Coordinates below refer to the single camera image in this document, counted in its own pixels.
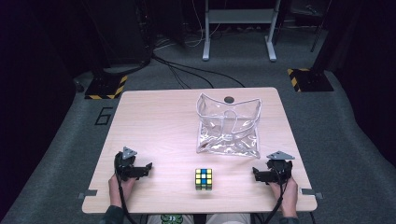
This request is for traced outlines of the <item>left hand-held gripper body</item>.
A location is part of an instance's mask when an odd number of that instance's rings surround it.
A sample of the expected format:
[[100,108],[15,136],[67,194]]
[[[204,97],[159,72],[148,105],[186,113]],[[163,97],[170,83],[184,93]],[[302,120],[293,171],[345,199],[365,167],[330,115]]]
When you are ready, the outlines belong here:
[[134,169],[136,155],[137,152],[128,147],[124,147],[122,151],[117,153],[114,160],[114,168],[118,179],[127,181],[129,178],[137,177]]

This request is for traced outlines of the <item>black yellow striped base plate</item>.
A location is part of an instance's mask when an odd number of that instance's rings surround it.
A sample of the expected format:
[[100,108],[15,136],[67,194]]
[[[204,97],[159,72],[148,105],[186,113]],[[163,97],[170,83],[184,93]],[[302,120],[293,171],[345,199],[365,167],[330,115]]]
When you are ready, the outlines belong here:
[[297,92],[333,91],[330,81],[323,73],[307,68],[288,69],[291,85]]
[[85,91],[86,99],[116,99],[120,96],[126,83],[127,76],[95,77]]

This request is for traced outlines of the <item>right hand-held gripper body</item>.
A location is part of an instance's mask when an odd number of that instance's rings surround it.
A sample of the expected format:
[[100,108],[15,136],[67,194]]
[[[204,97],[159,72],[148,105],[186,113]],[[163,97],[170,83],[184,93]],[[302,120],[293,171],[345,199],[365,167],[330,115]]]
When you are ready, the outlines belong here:
[[267,167],[270,170],[270,182],[279,185],[285,184],[291,177],[292,160],[294,157],[282,151],[267,156]]

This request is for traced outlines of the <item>person's left hand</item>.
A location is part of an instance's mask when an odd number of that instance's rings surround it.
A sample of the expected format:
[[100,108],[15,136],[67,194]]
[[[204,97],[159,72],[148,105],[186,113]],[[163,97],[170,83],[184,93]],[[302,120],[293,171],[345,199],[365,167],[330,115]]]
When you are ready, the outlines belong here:
[[134,182],[134,178],[119,181],[116,175],[111,176],[108,180],[110,204],[122,207],[122,203],[126,203],[131,196]]

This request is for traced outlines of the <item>multicoloured puzzle cube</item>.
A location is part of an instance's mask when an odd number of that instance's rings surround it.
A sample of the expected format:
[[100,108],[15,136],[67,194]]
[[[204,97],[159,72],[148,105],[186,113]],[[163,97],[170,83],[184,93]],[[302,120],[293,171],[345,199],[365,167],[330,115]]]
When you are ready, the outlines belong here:
[[213,172],[209,168],[199,168],[195,170],[195,189],[212,190]]

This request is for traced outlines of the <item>white metal desk frame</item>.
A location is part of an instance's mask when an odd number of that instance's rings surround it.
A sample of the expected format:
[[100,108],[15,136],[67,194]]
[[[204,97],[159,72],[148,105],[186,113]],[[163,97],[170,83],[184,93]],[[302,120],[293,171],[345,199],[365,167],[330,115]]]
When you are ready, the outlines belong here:
[[273,35],[276,28],[276,21],[280,8],[281,0],[276,0],[273,8],[263,9],[211,9],[209,0],[205,0],[205,45],[202,60],[207,62],[210,55],[210,31],[211,24],[269,24],[270,30],[264,37],[265,45],[268,52],[268,58],[271,62],[276,61],[276,52],[273,43]]

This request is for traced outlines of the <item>person's right leg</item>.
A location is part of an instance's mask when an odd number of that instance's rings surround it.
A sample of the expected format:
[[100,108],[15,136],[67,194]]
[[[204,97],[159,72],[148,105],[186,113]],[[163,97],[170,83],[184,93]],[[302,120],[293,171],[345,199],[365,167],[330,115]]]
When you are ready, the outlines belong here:
[[206,216],[205,224],[250,224],[250,214],[212,214]]

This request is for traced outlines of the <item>grey metal table bracket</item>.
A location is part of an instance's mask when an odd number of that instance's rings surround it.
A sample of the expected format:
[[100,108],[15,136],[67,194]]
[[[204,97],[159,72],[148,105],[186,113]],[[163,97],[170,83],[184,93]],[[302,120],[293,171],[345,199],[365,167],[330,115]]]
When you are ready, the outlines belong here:
[[303,195],[314,196],[316,199],[320,199],[321,200],[321,199],[324,198],[324,196],[323,196],[323,194],[321,192],[316,192],[314,189],[303,189],[303,188],[300,188],[300,192]]

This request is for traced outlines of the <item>person's right hand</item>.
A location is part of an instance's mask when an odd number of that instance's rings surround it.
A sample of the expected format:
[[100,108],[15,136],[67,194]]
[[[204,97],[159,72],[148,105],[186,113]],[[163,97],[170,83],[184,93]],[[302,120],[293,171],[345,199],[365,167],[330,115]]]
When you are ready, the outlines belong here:
[[282,187],[277,183],[270,183],[269,186],[276,199],[282,195],[283,200],[279,208],[283,217],[297,218],[296,204],[298,200],[298,185],[296,181],[291,177]]

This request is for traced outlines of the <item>clear plastic zipper bag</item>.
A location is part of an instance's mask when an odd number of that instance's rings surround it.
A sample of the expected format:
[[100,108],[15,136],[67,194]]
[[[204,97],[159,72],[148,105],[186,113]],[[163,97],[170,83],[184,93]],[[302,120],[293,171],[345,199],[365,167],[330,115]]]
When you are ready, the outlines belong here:
[[197,153],[212,153],[259,159],[258,124],[262,100],[227,103],[201,93],[196,111],[199,117]]

